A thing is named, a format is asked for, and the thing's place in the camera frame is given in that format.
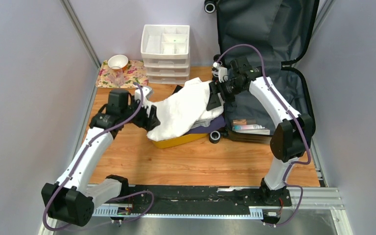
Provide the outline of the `navy blue garment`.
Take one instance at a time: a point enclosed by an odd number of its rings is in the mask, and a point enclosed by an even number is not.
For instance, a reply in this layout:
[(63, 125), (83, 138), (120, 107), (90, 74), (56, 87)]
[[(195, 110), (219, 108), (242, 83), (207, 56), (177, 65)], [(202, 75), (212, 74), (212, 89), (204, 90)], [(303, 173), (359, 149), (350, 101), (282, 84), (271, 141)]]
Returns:
[(225, 125), (226, 125), (226, 122), (224, 120), (224, 117), (223, 115), (220, 115), (216, 117), (215, 119), (211, 120), (208, 126), (200, 125), (195, 128), (191, 128), (188, 132), (186, 132), (186, 135), (187, 134), (209, 134), (213, 131), (216, 131), (220, 128), (225, 127)]

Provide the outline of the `white towel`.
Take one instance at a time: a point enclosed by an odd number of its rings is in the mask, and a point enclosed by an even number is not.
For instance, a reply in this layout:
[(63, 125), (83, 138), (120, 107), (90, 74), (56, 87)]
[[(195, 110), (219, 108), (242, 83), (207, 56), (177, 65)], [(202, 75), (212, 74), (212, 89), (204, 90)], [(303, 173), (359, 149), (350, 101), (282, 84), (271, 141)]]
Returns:
[(147, 132), (148, 139), (164, 141), (180, 137), (188, 132), (197, 121), (212, 120), (224, 111), (223, 106), (207, 110), (210, 96), (210, 81), (199, 77), (185, 82), (183, 88), (168, 98), (152, 102), (143, 101), (143, 106), (157, 108), (160, 125)]

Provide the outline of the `yellow plastic basket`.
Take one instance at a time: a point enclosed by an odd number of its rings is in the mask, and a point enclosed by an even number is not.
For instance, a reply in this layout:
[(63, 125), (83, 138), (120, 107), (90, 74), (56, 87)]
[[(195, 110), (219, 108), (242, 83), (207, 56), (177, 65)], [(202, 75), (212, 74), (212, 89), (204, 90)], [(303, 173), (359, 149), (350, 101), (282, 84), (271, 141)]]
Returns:
[(208, 134), (187, 134), (173, 139), (163, 140), (163, 141), (151, 141), (157, 148), (165, 149), (174, 146), (179, 146), (181, 144), (189, 143), (203, 137), (206, 137)]

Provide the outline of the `white black space suitcase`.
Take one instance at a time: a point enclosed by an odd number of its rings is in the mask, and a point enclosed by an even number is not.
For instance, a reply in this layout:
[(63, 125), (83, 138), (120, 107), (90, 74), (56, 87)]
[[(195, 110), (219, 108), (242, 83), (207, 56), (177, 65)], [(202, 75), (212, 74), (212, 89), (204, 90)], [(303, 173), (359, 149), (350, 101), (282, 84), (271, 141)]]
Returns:
[(294, 64), (312, 36), (317, 0), (206, 0), (204, 11), (217, 17), (220, 52), (214, 56), (234, 77), (230, 62), (246, 57), (263, 67), (276, 89), (301, 114), (313, 116), (304, 75)]

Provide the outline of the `black garment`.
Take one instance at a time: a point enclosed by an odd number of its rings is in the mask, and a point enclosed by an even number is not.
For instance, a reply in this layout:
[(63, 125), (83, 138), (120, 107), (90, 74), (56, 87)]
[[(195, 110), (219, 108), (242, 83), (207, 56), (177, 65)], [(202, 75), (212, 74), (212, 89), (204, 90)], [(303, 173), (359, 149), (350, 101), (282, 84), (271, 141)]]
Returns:
[(174, 89), (174, 91), (173, 91), (172, 94), (176, 94), (176, 93), (178, 93), (182, 88), (183, 88), (183, 86), (181, 86), (181, 85), (177, 85), (177, 86), (175, 87), (175, 89)]

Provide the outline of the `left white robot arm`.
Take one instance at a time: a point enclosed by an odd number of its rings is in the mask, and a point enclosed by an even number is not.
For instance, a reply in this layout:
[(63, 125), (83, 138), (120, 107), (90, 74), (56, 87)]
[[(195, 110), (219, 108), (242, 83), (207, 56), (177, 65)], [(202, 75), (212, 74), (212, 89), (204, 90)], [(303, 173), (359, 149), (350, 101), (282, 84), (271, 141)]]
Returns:
[(41, 191), (45, 211), (43, 223), (48, 230), (47, 218), (63, 221), (67, 226), (85, 226), (96, 208), (104, 203), (126, 202), (132, 197), (127, 178), (109, 175), (93, 187), (89, 180), (107, 148), (127, 123), (147, 131), (160, 124), (157, 108), (145, 103), (152, 95), (149, 86), (135, 90), (134, 95), (125, 89), (113, 89), (104, 104), (92, 117), (85, 139), (64, 173), (55, 183), (46, 183)]

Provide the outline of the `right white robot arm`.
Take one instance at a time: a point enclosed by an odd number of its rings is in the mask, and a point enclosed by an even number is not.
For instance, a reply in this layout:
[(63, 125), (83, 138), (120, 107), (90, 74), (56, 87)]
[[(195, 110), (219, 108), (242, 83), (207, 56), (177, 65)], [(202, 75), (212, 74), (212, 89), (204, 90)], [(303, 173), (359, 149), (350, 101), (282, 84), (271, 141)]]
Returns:
[(233, 101), (241, 92), (248, 91), (269, 114), (276, 129), (270, 140), (274, 155), (270, 169), (262, 179), (260, 200), (272, 205), (286, 192), (286, 181), (297, 159), (309, 150), (314, 133), (314, 121), (308, 114), (295, 110), (271, 79), (265, 74), (264, 66), (253, 67), (246, 57), (231, 61), (233, 77), (228, 78), (226, 68), (220, 62), (212, 65), (213, 81), (209, 83), (210, 96), (206, 109), (220, 107)]

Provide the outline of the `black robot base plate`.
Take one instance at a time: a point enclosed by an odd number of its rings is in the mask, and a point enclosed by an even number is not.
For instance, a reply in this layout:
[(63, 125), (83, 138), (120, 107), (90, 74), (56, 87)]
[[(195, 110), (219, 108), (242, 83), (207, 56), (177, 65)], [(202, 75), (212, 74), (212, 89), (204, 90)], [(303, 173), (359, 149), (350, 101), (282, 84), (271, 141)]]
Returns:
[(133, 185), (132, 197), (101, 205), (95, 216), (134, 218), (279, 218), (292, 207), (289, 191), (273, 204), (264, 204), (259, 187)]

